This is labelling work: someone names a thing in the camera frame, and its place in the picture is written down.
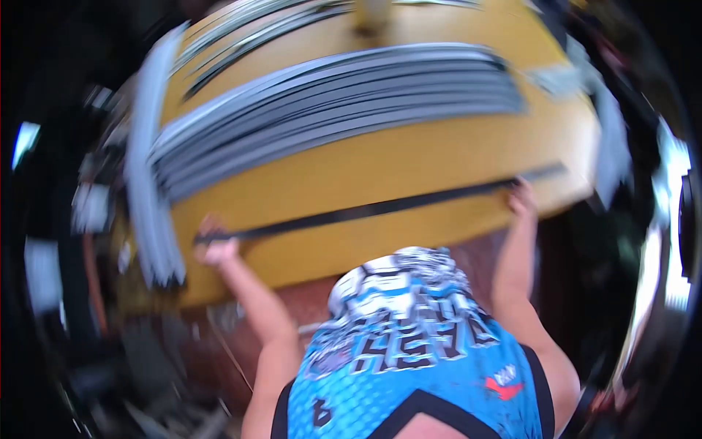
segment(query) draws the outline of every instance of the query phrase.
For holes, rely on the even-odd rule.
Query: stack of rubber strips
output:
[[[421,6],[423,4],[441,4],[445,6],[458,6],[463,8],[479,7],[478,0],[393,0],[394,4],[407,6]],[[186,77],[199,72],[204,67],[214,64],[202,72],[193,82],[183,96],[184,100],[190,99],[200,91],[218,74],[226,70],[241,57],[252,50],[276,39],[288,32],[300,29],[314,22],[340,15],[354,10],[353,0],[242,0],[233,5],[233,9],[217,17],[207,26],[207,30],[197,30],[188,37],[188,45],[176,58],[171,74],[182,69],[198,54],[205,51],[217,41],[225,38],[240,27],[264,18],[272,13],[280,12],[293,6],[304,4],[295,13],[282,16],[276,20],[265,23],[248,34],[235,39],[214,53],[210,53],[204,61],[188,70]]]
[[[147,59],[139,90],[153,88],[141,82],[153,64]],[[168,67],[159,66],[167,77]],[[151,131],[138,139],[142,144],[130,142],[138,154],[132,151],[126,173],[140,185],[130,190],[130,208],[142,269],[158,284],[182,283],[185,276],[169,202],[336,140],[469,114],[517,113],[524,107],[504,60],[485,46],[463,43],[374,48],[287,67],[172,121],[156,139],[160,109],[140,114],[138,97],[133,120],[152,121],[136,123],[151,124]],[[162,94],[151,98],[163,101]]]

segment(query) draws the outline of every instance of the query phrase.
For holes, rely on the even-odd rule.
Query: black trim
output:
[[[417,413],[428,414],[461,432],[470,439],[499,439],[500,436],[480,419],[437,396],[415,390],[395,409],[368,439],[395,437]]]
[[[556,429],[551,390],[548,387],[548,381],[546,381],[541,362],[538,360],[534,350],[523,344],[520,344],[520,346],[524,351],[526,360],[529,362],[531,376],[534,380],[536,404],[539,421],[541,422],[541,435],[545,439],[551,439],[555,436]],[[278,397],[278,403],[275,406],[273,415],[273,425],[270,431],[271,439],[288,437],[288,399],[294,382],[295,380],[290,381]],[[470,439],[500,438],[495,430],[458,405],[451,404],[438,396],[417,389],[390,416],[380,423],[378,428],[367,439],[395,437],[417,413],[427,414],[447,426],[455,428]]]
[[[292,379],[280,393],[278,403],[275,405],[275,413],[273,414],[273,425],[270,429],[271,439],[282,439],[288,437],[288,399],[290,398],[290,389],[293,388],[295,379]]]
[[[538,406],[538,417],[541,420],[541,435],[545,439],[553,438],[556,435],[556,418],[553,412],[553,399],[551,390],[548,388],[546,374],[543,372],[541,362],[536,353],[530,347],[520,344],[529,362],[531,376],[534,378],[534,389],[536,392],[536,404]]]

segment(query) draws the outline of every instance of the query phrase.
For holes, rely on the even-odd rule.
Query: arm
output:
[[[518,342],[529,346],[541,363],[551,391],[556,437],[570,420],[580,398],[580,380],[568,357],[543,328],[529,302],[534,282],[538,221],[534,196],[521,180],[510,195],[515,214],[498,257],[491,294],[492,315]]]
[[[219,229],[220,223],[207,216],[200,233]],[[295,378],[302,362],[298,327],[280,298],[239,257],[238,241],[199,245],[195,248],[195,257],[217,268],[244,307],[246,319],[263,345],[256,370],[259,379],[253,386],[241,436],[243,439],[269,438],[278,397],[285,385]]]

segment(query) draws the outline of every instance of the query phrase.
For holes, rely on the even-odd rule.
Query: yellow board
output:
[[[187,73],[195,65],[251,29],[292,12],[282,11],[219,41],[175,73],[166,92],[163,124],[235,86],[314,58],[373,46],[464,41],[485,44],[504,57],[527,102],[524,114],[427,122],[340,140],[233,176],[177,203],[173,224],[187,270],[180,305],[228,297],[218,276],[192,258],[192,238],[210,211],[218,212],[231,229],[252,228],[484,183],[555,162],[567,171],[535,184],[540,212],[551,214],[587,197],[599,139],[589,100],[576,96],[556,103],[522,74],[567,59],[520,0],[485,1],[482,8],[394,5],[385,34],[372,40],[355,34],[351,14],[318,22],[264,44],[182,102],[195,78]],[[197,23],[186,36],[226,11]],[[184,40],[183,47],[190,41]],[[244,255],[265,282],[279,287],[343,273],[400,247],[466,240],[508,221],[502,195],[486,195],[269,237],[246,248]]]

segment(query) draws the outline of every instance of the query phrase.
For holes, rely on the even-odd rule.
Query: person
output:
[[[246,311],[263,349],[247,438],[551,438],[580,381],[529,302],[537,213],[519,179],[489,303],[445,251],[409,247],[351,270],[331,319],[299,344],[284,304],[239,257],[236,240],[195,249]],[[212,216],[200,233],[220,231]]]

